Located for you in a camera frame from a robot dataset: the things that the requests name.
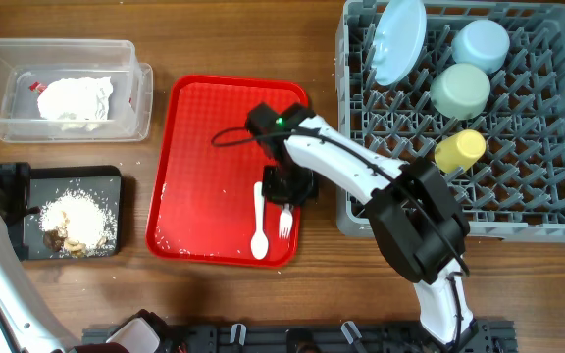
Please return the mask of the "yellow plastic cup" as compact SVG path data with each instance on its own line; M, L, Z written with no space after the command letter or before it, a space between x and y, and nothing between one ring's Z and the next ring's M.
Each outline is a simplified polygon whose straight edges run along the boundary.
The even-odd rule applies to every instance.
M435 162L444 173L470 169L487 150L484 137L472 129L462 130L440 142L435 149Z

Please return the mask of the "large light blue plate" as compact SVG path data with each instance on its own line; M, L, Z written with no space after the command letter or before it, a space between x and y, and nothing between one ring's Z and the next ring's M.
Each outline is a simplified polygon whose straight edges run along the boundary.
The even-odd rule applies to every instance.
M379 19L373 46L376 82L388 86L404 79L422 51L427 15L422 0L391 0Z

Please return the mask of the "white plastic spoon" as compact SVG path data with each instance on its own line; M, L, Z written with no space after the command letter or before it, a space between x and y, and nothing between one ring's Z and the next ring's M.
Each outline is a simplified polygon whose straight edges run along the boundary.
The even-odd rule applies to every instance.
M264 232L265 198L262 194L262 182L257 181L253 186L255 231L252 235L250 247L256 260L263 260L269 249L269 240Z

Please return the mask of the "food scraps and rice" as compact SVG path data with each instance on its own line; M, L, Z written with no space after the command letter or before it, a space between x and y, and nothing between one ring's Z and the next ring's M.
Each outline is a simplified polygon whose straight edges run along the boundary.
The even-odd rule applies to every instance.
M118 219L106 203L67 189L40 208L43 243L61 257L108 256L117 249Z

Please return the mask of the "grey dishwasher rack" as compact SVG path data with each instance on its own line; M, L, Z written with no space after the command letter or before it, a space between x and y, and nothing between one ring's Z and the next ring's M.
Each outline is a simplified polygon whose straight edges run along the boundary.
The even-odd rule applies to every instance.
M372 41L386 4L345 3L336 32L338 129L381 155L432 158L446 138L472 129L486 141L470 169L446 176L474 235L565 242L565 5L429 1L427 32L410 74L376 82ZM487 105L460 121L439 113L434 79L453 64L454 38L491 20L509 36L503 66L490 76Z

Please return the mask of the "white napkin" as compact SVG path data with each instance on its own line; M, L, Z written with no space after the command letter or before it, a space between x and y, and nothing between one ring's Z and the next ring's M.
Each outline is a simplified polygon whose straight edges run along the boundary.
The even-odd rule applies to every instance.
M113 91L108 76L63 78L38 95L37 107L42 119L60 123L61 130L93 131L108 120Z

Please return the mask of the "white plastic fork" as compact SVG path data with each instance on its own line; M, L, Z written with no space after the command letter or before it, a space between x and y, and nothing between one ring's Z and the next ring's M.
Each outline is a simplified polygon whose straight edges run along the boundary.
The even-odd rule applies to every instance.
M279 219L279 239L289 239L292 226L293 215L291 212L291 206L289 204L285 204L282 208Z

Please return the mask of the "light green bowl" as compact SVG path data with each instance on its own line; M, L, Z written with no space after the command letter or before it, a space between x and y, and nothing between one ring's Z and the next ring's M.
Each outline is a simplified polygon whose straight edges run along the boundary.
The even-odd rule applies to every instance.
M469 120L485 108L490 95L488 75L478 67L460 63L445 69L433 81L433 106L447 118Z

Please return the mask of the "small light blue saucer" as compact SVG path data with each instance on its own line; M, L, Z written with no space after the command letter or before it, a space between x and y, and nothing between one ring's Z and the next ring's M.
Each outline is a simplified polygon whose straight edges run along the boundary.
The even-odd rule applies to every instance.
M509 51L508 32L491 20L467 24L453 38L452 57L456 63L467 63L490 75L503 65Z

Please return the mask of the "clear plastic bin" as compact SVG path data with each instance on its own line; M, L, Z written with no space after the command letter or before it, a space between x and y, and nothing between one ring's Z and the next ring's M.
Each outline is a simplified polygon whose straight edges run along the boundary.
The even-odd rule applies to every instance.
M40 117L35 82L108 76L114 91L101 127L61 130ZM150 130L154 93L151 66L128 40L0 38L0 139L10 143L136 142Z

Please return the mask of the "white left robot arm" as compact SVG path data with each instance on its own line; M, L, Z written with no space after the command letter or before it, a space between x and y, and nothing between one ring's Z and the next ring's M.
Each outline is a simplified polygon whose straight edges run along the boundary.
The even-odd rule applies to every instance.
M159 333L141 312L100 343L83 343L48 308L10 242L7 202L22 203L17 192L0 188L0 352L156 352Z

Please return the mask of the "red snack wrapper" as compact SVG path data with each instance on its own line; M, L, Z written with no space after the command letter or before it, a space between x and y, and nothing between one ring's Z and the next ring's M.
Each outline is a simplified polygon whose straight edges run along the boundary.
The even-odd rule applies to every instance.
M33 92L36 93L38 95L40 95L45 89L47 88L47 86L45 84L42 84L40 82L35 82L33 85L31 85L28 89Z

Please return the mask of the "red plastic tray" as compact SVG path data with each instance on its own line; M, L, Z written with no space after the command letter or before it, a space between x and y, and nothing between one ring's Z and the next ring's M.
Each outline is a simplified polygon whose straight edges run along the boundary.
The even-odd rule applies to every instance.
M295 256L299 226L280 238L278 206L267 204L264 232L269 249L254 258L253 186L270 161L255 144L215 148L212 137L243 126L265 102L282 111L308 96L296 83L258 78L189 75L175 82L146 226L154 256L209 264L281 268Z

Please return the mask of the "black waste tray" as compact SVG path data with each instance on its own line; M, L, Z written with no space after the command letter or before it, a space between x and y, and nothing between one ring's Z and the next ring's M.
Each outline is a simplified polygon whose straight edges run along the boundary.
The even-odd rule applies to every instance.
M114 166L64 167L52 169L33 169L30 172L30 196L28 204L38 212L24 219L25 244L29 247L27 260L79 259L61 257L48 249L43 243L39 228L40 208L69 190L83 190L98 201L106 203L118 219L117 249L108 256L116 254L120 241L120 212L122 194L122 175Z

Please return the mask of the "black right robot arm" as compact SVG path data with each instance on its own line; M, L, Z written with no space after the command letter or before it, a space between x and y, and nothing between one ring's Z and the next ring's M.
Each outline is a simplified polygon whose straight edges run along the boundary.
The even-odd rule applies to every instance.
M317 196L318 176L347 191L363 206L386 261L413 283L422 327L445 348L462 349L474 320L462 284L470 226L438 168L373 152L299 103L281 113L261 103L245 127L275 161L264 171L265 199L301 206Z

